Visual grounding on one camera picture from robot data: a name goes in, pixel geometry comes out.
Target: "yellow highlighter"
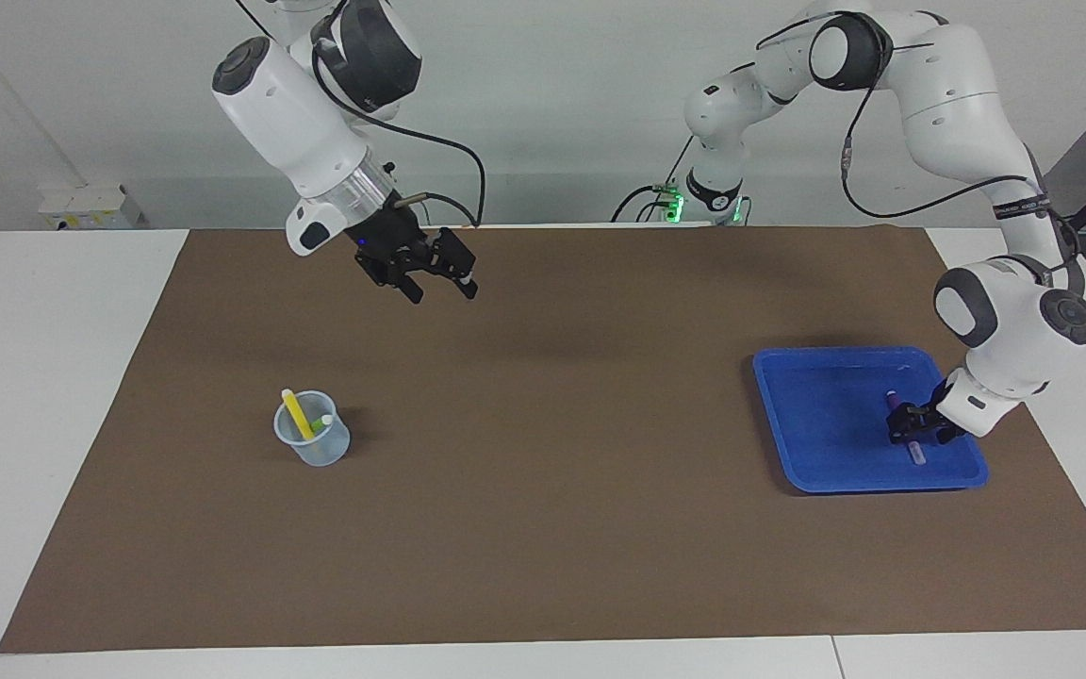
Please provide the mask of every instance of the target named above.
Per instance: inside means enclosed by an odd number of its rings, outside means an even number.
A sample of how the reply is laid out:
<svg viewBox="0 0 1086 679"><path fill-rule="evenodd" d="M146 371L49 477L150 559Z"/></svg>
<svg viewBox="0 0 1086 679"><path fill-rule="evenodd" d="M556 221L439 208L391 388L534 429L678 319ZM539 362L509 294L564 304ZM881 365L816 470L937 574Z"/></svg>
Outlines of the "yellow highlighter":
<svg viewBox="0 0 1086 679"><path fill-rule="evenodd" d="M296 429L301 430L301 436L305 441L313 438L313 428L304 416L304 411L301 410L301 403L296 401L296 394L293 394L292 390L283 390L280 395L283 397L283 404L288 405L288 414L292 416L292 422L296 423Z"/></svg>

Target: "wall socket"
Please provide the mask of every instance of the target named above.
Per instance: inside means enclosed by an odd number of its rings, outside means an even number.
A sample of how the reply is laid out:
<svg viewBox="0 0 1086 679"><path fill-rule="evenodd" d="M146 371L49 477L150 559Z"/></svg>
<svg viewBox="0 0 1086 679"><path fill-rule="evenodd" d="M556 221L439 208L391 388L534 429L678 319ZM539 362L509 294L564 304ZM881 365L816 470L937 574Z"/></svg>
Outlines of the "wall socket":
<svg viewBox="0 0 1086 679"><path fill-rule="evenodd" d="M39 215L55 231L68 228L146 228L146 214L119 184L41 189Z"/></svg>

